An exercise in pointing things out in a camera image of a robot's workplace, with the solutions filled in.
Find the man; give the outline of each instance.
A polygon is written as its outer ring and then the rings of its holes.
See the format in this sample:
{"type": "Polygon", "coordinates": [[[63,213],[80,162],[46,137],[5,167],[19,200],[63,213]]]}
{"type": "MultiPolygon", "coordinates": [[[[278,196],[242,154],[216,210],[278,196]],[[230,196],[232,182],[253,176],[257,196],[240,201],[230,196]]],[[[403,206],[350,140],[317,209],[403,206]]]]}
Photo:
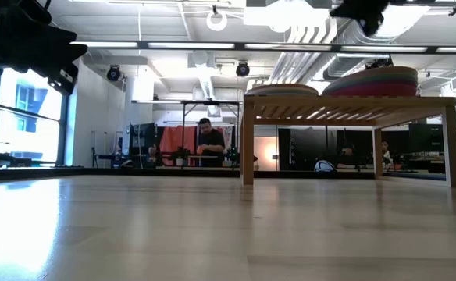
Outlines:
{"type": "Polygon", "coordinates": [[[221,167],[223,165],[223,151],[225,141],[223,134],[214,130],[211,121],[202,118],[198,122],[200,128],[200,137],[198,141],[197,153],[202,156],[216,156],[216,158],[202,158],[202,167],[221,167]]]}
{"type": "Polygon", "coordinates": [[[383,140],[381,143],[381,147],[383,149],[383,168],[389,169],[393,165],[393,159],[390,155],[390,150],[388,149],[389,145],[387,141],[383,140]]]}

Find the ceiling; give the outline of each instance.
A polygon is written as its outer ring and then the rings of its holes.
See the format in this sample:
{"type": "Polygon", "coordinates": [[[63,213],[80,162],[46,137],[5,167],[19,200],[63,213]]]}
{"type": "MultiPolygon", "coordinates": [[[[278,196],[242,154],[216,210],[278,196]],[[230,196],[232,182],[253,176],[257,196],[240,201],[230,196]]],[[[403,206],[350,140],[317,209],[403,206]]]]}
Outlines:
{"type": "MultiPolygon", "coordinates": [[[[146,41],[285,41],[290,32],[277,33],[269,27],[244,25],[241,17],[245,1],[232,1],[235,8],[219,8],[232,12],[228,24],[222,31],[211,30],[206,24],[209,7],[185,6],[185,22],[180,8],[157,5],[114,5],[97,2],[71,2],[56,0],[51,3],[49,12],[53,22],[64,29],[78,34],[78,40],[146,40],[146,41]],[[138,26],[138,14],[141,21],[138,26]]],[[[432,9],[423,16],[409,31],[402,34],[398,44],[456,44],[456,16],[447,16],[449,8],[432,9]]],[[[162,82],[171,91],[191,91],[198,86],[198,79],[179,78],[178,73],[185,70],[188,52],[168,51],[99,51],[93,50],[85,61],[100,69],[108,69],[112,56],[144,56],[163,76],[162,82]]],[[[229,58],[234,62],[248,61],[251,74],[271,74],[280,53],[277,52],[215,52],[216,58],[229,58]]],[[[395,65],[410,66],[421,71],[424,69],[456,69],[456,55],[394,55],[395,65]]],[[[214,77],[215,87],[245,88],[247,78],[235,76],[233,63],[221,64],[220,76],[214,77]]],[[[135,75],[136,66],[122,66],[126,75],[135,75]]],[[[421,73],[420,80],[427,79],[421,73]]]]}

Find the desk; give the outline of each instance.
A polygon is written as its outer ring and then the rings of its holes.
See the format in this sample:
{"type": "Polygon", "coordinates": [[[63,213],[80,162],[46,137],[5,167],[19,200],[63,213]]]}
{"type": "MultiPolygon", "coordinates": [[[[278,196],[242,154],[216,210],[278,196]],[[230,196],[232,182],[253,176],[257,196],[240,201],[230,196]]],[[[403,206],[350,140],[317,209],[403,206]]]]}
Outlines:
{"type": "Polygon", "coordinates": [[[442,115],[445,173],[448,187],[456,187],[455,98],[441,97],[330,97],[298,96],[283,91],[273,95],[245,95],[241,130],[242,184],[254,184],[254,126],[365,126],[372,130],[374,173],[383,178],[381,129],[442,115]]]}

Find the round cushion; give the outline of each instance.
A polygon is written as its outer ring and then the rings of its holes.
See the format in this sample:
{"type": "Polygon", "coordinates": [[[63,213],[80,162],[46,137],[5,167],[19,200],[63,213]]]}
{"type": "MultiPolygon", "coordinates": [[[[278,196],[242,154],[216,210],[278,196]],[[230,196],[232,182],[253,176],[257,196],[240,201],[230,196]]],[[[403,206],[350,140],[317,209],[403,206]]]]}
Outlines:
{"type": "Polygon", "coordinates": [[[246,95],[256,96],[275,96],[275,95],[304,95],[304,96],[318,96],[319,92],[306,85],[298,84],[274,84],[262,85],[254,87],[245,92],[246,95]]]}
{"type": "Polygon", "coordinates": [[[417,70],[405,66],[367,69],[332,82],[323,95],[329,96],[415,96],[417,70]]]}

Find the building outside window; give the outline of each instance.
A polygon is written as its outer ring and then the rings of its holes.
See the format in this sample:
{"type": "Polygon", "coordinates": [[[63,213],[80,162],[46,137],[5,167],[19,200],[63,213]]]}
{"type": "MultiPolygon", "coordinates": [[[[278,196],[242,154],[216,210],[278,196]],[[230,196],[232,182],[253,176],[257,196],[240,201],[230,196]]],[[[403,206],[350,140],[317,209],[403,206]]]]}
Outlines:
{"type": "Polygon", "coordinates": [[[55,162],[62,95],[29,70],[5,69],[0,85],[0,152],[17,158],[55,162]]]}

